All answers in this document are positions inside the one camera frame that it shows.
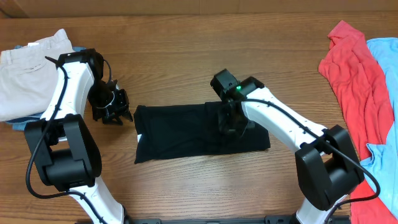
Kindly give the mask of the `black t-shirt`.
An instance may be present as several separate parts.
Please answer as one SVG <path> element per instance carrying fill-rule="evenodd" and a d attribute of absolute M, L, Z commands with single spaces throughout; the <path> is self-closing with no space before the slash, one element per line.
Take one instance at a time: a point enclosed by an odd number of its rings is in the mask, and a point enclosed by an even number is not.
<path fill-rule="evenodd" d="M 150 160 L 264 151 L 271 147 L 268 131 L 254 123 L 238 134 L 218 127 L 220 102 L 200 105 L 144 106 L 134 113 L 136 164 Z"/>

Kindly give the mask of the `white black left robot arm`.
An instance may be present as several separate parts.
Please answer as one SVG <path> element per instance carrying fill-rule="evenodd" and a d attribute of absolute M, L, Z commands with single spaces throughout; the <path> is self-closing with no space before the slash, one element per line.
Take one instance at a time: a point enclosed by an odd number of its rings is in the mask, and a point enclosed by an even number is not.
<path fill-rule="evenodd" d="M 93 119 L 122 125 L 133 120 L 129 99 L 117 80 L 103 80 L 109 63 L 95 49 L 49 57 L 58 82 L 47 109 L 38 121 L 26 125 L 25 140 L 31 152 L 25 184 L 36 198 L 70 196 L 92 223 L 132 223 L 101 177 L 100 150 L 83 120 L 85 106 Z"/>

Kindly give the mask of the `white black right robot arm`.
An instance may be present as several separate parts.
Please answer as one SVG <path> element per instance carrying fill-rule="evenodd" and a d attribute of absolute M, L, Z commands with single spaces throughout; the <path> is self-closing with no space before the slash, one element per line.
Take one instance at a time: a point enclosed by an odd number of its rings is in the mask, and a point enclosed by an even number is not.
<path fill-rule="evenodd" d="M 260 125 L 295 155 L 298 185 L 305 197 L 292 215 L 267 216 L 266 223 L 349 223 L 334 212 L 363 180 L 363 171 L 347 130 L 314 123 L 279 101 L 254 77 L 237 80 L 227 69 L 210 82 L 223 105 L 221 133 L 239 138 Z"/>

